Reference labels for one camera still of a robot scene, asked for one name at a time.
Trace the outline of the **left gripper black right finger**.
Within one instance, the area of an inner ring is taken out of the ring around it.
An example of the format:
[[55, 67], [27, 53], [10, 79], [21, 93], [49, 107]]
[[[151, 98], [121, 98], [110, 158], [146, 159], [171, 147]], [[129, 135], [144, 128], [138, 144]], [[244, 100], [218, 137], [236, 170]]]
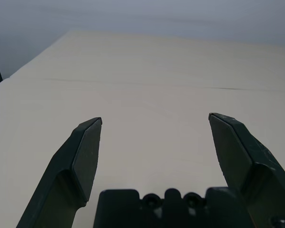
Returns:
[[257, 228], [285, 228], [285, 170], [246, 126], [218, 113], [208, 116], [217, 159], [229, 187]]

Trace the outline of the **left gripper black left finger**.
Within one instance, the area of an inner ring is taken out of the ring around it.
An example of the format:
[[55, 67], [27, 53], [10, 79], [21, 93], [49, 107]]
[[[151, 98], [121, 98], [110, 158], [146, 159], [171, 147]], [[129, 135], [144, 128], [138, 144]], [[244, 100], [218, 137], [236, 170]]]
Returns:
[[17, 226], [70, 228], [89, 201], [98, 166], [102, 119], [79, 124], [51, 158]]

